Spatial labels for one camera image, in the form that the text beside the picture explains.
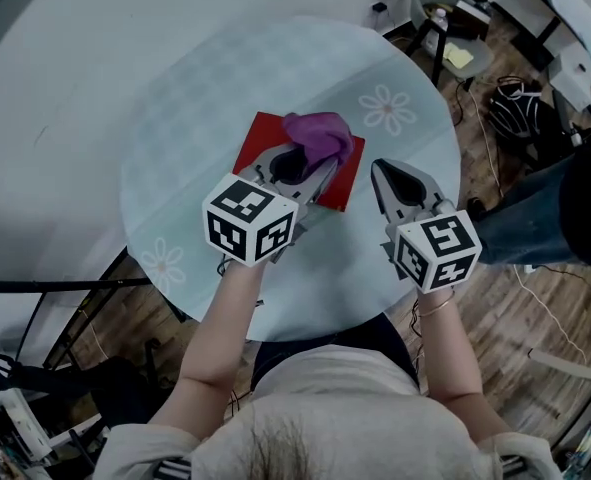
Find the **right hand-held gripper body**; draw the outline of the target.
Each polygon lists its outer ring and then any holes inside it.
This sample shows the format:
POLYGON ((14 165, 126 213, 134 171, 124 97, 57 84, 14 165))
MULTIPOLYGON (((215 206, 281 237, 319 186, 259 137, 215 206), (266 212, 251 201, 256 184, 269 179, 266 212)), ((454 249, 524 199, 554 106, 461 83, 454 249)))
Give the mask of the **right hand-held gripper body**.
POLYGON ((466 281, 482 251, 468 213, 446 199, 430 212, 387 224, 382 244, 398 278, 428 294, 466 281))

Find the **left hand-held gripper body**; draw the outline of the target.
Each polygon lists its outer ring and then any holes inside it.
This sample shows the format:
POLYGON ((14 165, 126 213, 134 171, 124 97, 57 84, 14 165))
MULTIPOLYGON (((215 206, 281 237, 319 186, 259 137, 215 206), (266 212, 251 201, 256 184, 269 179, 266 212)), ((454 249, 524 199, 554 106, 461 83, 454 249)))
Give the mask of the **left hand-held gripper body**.
POLYGON ((245 266, 277 262, 282 250, 307 232, 303 220, 314 203, 301 203, 305 179, 272 184, 261 179, 254 163, 239 175, 221 168, 207 172, 202 202, 206 242, 245 266))

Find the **red book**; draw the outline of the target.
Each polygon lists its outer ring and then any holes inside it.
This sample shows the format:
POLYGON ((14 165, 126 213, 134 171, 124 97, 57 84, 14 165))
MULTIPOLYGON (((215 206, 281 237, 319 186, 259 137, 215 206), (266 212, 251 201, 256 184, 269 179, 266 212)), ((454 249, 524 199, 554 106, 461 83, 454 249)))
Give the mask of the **red book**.
MULTIPOLYGON (((232 173, 240 172, 250 166, 265 150, 287 144, 290 139, 283 126, 283 116, 258 112, 249 128, 232 173)), ((351 190, 356 179, 359 164, 365 148, 365 140, 354 136, 354 149, 345 164, 318 200, 318 205, 331 210, 345 212, 351 190)))

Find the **purple cloth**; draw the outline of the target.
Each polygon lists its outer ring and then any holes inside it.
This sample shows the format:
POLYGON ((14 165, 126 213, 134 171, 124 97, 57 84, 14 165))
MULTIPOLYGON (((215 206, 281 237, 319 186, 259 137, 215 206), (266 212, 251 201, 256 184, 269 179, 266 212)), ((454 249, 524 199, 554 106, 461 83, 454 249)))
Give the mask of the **purple cloth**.
POLYGON ((335 159, 341 167, 354 150, 348 124, 334 112, 290 113, 283 117, 282 127, 291 142, 303 149, 307 169, 327 159, 335 159))

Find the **person's right forearm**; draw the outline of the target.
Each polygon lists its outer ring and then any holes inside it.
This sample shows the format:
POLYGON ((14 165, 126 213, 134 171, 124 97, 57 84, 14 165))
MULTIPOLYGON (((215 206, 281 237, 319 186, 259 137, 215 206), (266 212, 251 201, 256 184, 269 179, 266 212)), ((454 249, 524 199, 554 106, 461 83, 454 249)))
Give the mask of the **person's right forearm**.
POLYGON ((510 431, 483 393, 481 371, 450 288, 418 295, 429 396, 456 415, 476 443, 510 431))

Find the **person's left forearm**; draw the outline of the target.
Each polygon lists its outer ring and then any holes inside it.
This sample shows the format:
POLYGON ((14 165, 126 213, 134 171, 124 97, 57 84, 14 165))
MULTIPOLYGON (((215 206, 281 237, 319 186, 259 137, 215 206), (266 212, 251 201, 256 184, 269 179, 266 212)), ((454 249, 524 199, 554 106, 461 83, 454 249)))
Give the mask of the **person's left forearm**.
POLYGON ((177 382, 151 419, 199 440, 223 423, 267 263, 231 262, 192 336, 177 382))

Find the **light blue flowered tablecloth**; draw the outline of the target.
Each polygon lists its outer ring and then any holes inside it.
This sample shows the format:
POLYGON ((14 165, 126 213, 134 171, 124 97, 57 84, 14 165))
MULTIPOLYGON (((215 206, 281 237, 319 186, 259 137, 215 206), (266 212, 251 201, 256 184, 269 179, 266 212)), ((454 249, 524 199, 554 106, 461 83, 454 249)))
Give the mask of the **light blue flowered tablecloth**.
POLYGON ((232 170, 255 116, 335 112, 365 142, 345 211, 314 209, 269 266, 248 332, 255 341, 317 337, 359 325, 412 291, 383 250, 370 168, 379 158, 460 189, 449 107, 430 78, 377 32, 296 16, 214 36, 155 80, 127 127, 120 203, 127 245, 155 287, 201 319, 221 256, 202 203, 232 170))

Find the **black and white backpack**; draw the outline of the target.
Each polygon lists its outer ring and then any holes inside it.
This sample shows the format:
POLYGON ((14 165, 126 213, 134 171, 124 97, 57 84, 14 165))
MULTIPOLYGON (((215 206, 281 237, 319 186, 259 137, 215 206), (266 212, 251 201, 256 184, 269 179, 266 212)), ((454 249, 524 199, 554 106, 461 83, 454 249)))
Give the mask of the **black and white backpack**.
POLYGON ((502 76, 489 100, 488 119, 502 137, 532 143, 539 135, 546 104, 542 85, 515 75, 502 76))

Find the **yellow paper sheet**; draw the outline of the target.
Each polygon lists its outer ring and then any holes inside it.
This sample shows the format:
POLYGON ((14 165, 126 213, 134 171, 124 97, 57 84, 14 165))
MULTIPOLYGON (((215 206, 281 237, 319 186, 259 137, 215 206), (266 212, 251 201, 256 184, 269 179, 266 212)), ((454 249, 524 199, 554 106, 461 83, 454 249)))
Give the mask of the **yellow paper sheet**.
POLYGON ((463 69, 474 60, 474 55, 468 50, 448 42, 444 47, 443 59, 448 61, 454 68, 463 69))

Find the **grey shell chair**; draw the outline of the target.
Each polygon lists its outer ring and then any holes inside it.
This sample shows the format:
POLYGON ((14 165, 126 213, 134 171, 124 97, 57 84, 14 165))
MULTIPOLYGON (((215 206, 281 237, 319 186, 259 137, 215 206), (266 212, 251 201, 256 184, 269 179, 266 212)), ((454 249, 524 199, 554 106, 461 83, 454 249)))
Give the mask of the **grey shell chair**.
MULTIPOLYGON (((453 6, 458 1, 460 0, 411 0, 410 16, 411 22, 416 28, 416 33, 426 19, 432 20, 433 13, 436 8, 444 8, 447 11, 448 18, 448 14, 452 11, 453 6)), ((464 1, 479 8, 473 0, 464 1)), ((437 34, 435 32, 429 32, 419 47, 419 49, 422 48, 433 59, 433 61, 434 55, 436 53, 437 42, 437 34)), ((448 61, 443 59, 443 69, 441 73, 444 70, 448 71, 453 77, 462 81, 464 83, 464 89, 468 90, 474 78, 481 75, 487 68, 491 66, 494 60, 494 54, 486 43, 486 40, 466 40, 447 35, 446 44, 448 42, 452 42, 458 47, 464 48, 474 55, 474 60, 463 69, 456 69, 448 61)))

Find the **person's dark trousers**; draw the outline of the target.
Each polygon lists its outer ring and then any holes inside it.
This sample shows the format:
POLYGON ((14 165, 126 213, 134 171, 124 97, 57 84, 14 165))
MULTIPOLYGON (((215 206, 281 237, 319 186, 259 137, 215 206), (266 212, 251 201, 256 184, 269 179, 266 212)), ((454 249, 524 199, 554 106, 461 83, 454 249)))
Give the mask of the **person's dark trousers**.
POLYGON ((337 345, 380 352, 401 368, 419 387, 419 378, 407 347, 385 313, 338 333, 288 342, 263 342, 258 350, 251 377, 251 389, 273 368, 298 353, 322 346, 337 345))

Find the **black metal stool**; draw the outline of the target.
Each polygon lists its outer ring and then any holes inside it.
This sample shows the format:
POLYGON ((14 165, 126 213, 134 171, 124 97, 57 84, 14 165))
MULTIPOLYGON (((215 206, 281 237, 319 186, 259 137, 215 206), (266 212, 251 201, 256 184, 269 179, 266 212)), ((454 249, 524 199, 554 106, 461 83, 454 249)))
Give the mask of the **black metal stool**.
POLYGON ((437 87, 439 85, 439 79, 443 69, 447 32, 433 20, 426 19, 412 39, 410 45, 406 48, 405 54, 411 58, 413 54, 419 49, 422 41, 426 38, 429 32, 435 32, 438 36, 437 48, 434 55, 433 69, 431 74, 431 81, 433 85, 437 87))

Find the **person's grey shirt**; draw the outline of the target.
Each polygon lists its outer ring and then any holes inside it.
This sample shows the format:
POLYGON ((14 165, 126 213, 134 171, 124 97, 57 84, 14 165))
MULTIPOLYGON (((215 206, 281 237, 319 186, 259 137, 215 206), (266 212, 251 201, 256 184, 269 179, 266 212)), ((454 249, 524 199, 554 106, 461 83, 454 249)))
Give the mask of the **person's grey shirt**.
POLYGON ((480 443, 382 354, 336 345, 266 374, 211 437, 156 424, 113 428, 93 480, 563 480, 549 444, 480 443))

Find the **brown box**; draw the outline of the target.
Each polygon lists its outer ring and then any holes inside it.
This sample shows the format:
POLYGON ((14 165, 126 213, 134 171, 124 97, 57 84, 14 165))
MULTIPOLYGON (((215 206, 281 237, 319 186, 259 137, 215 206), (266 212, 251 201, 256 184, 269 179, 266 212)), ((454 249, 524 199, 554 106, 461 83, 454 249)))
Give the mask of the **brown box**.
POLYGON ((447 35, 466 40, 485 41, 491 16, 464 0, 458 1, 448 14, 447 35))

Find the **whiteboard on black stand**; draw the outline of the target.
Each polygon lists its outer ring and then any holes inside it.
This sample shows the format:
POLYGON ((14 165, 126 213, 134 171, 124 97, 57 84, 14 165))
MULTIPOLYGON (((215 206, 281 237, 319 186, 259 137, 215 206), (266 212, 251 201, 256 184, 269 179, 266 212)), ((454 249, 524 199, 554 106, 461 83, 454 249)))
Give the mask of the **whiteboard on black stand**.
POLYGON ((84 331, 91 325, 92 320, 101 312, 104 306, 108 303, 110 298, 119 290, 123 288, 136 288, 141 286, 149 286, 152 281, 146 276, 140 278, 126 278, 117 279, 112 278, 113 272, 119 267, 121 263, 128 258, 129 255, 126 250, 123 250, 109 268, 102 274, 99 280, 63 280, 63 281, 0 281, 0 296, 19 296, 32 298, 38 295, 39 298, 33 304, 33 309, 30 318, 23 331, 19 344, 14 352, 15 360, 21 356, 21 351, 26 342, 26 338, 30 333, 36 315, 39 313, 44 300, 49 294, 55 293, 69 293, 69 292, 84 292, 84 299, 74 306, 75 310, 73 316, 68 321, 60 336, 55 340, 51 351, 44 359, 44 366, 47 369, 57 368, 66 358, 71 364, 75 363, 70 350, 74 343, 80 338, 84 331), (71 328, 75 325, 77 320, 82 315, 82 312, 92 301, 92 299, 102 291, 106 291, 105 297, 99 302, 92 312, 88 314, 88 318, 79 328, 72 332, 71 328))

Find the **white cabinet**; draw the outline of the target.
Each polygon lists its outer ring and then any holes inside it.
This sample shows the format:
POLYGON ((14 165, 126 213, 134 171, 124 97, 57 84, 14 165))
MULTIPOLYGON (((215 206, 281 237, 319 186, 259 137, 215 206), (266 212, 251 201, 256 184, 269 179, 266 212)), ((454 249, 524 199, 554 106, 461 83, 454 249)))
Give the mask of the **white cabinet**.
POLYGON ((49 437, 19 389, 0 391, 0 407, 4 409, 14 430, 21 437, 33 462, 41 461, 52 452, 49 437))

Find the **white frame desk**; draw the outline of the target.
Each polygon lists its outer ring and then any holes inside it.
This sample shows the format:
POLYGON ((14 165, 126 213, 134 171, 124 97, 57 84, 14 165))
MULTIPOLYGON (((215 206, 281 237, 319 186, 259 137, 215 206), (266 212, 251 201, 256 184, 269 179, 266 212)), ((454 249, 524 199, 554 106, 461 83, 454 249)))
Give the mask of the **white frame desk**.
POLYGON ((557 356, 532 348, 527 354, 528 358, 538 364, 560 371, 569 376, 591 381, 591 368, 577 364, 557 356))

